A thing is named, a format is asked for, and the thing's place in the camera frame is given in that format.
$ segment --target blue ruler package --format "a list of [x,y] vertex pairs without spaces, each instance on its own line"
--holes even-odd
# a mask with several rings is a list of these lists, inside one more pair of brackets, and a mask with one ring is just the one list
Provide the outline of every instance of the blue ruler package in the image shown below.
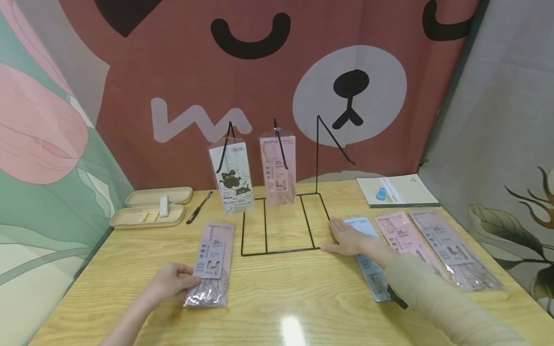
[[[344,220],[344,222],[361,233],[379,238],[379,234],[368,218],[355,218]],[[356,255],[356,261],[366,280],[367,287],[369,287],[373,295],[373,299],[376,302],[391,300],[391,295],[387,292],[388,282],[384,277],[383,270],[365,255]]]

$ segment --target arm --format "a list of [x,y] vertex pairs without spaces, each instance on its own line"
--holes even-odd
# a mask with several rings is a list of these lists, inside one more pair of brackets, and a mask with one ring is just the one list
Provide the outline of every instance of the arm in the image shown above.
[[191,275],[192,268],[184,264],[169,263],[161,267],[100,346],[133,345],[144,321],[163,299],[200,283],[199,277]]
[[467,298],[411,254],[399,254],[381,239],[331,219],[338,244],[322,245],[327,252],[364,254],[384,270],[395,293],[456,345],[529,345],[504,322]]

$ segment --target sleeve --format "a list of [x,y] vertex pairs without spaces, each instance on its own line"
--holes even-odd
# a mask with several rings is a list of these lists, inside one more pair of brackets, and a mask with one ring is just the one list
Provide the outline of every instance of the sleeve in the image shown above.
[[384,275],[400,298],[456,345],[529,345],[504,322],[445,282],[430,265],[412,254],[397,256]]

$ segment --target white zigzag marking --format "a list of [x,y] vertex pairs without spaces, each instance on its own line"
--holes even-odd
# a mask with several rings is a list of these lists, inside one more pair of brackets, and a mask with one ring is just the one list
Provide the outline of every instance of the white zigzag marking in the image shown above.
[[164,99],[154,97],[150,101],[152,110],[152,127],[154,130],[154,139],[159,143],[165,143],[181,133],[187,127],[196,123],[202,134],[209,142],[217,142],[225,136],[229,121],[242,133],[250,133],[252,125],[239,108],[230,109],[227,114],[217,123],[213,124],[208,114],[199,105],[194,105],[181,113],[172,122],[167,122],[167,103]]

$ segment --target pink backdrop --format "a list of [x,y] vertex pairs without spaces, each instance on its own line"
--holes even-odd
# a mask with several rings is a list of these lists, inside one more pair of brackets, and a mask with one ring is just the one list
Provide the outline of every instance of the pink backdrop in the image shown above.
[[110,65],[96,128],[134,188],[203,189],[229,120],[254,185],[274,117],[298,180],[315,175],[317,115],[357,163],[321,132],[320,174],[415,172],[478,0],[136,3],[60,0]]

